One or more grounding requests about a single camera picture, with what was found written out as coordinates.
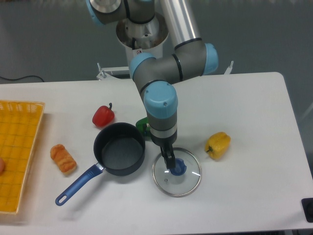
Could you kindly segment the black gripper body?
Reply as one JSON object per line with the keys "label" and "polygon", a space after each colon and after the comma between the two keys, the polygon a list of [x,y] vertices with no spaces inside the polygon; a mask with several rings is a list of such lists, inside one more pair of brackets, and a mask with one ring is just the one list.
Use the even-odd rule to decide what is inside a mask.
{"label": "black gripper body", "polygon": [[173,144],[177,139],[177,133],[172,134],[166,138],[159,138],[153,134],[151,134],[151,139],[154,144],[160,147],[161,154],[165,159],[174,159],[175,154],[173,150]]}

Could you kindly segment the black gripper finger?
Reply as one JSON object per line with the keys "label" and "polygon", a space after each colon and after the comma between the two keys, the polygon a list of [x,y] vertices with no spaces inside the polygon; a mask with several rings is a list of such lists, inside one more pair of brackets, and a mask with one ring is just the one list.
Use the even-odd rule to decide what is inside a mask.
{"label": "black gripper finger", "polygon": [[175,157],[165,158],[166,168],[175,168]]}

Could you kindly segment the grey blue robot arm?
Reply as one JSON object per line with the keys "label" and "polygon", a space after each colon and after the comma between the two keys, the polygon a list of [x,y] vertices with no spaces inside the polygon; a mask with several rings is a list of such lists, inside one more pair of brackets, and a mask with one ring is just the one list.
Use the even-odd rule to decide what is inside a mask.
{"label": "grey blue robot arm", "polygon": [[89,0],[94,21],[118,22],[120,42],[132,49],[129,73],[146,109],[152,141],[161,149],[168,169],[176,166],[178,98],[175,83],[208,75],[219,64],[212,44],[203,42],[190,2],[152,0]]}

